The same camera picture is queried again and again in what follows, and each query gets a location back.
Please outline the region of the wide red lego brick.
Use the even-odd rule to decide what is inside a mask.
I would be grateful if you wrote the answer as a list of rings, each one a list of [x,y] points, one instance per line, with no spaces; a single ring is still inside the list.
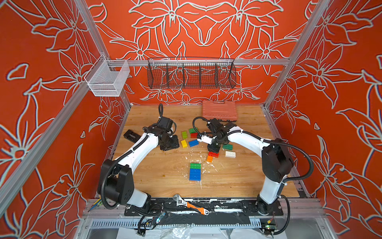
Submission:
[[[219,157],[219,153],[214,153],[214,152],[209,152],[208,155],[211,157],[216,157],[216,158]]]

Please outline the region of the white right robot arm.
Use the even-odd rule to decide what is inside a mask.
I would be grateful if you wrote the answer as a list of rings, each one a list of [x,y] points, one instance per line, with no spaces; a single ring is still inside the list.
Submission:
[[[207,127],[210,133],[202,133],[198,140],[207,143],[210,152],[219,153],[222,145],[233,142],[261,157],[265,181],[258,200],[264,206],[274,203],[281,195],[285,184],[283,180],[293,167],[289,151],[283,145],[284,141],[261,138],[234,123],[223,125],[217,119],[208,120]]]

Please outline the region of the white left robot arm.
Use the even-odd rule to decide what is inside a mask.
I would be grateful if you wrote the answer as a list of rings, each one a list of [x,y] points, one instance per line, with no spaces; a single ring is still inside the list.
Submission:
[[[178,136],[158,125],[144,127],[138,141],[115,160],[101,166],[97,193],[102,204],[111,210],[118,205],[147,208],[151,196],[134,185],[133,174],[142,160],[156,147],[162,151],[180,147]]]

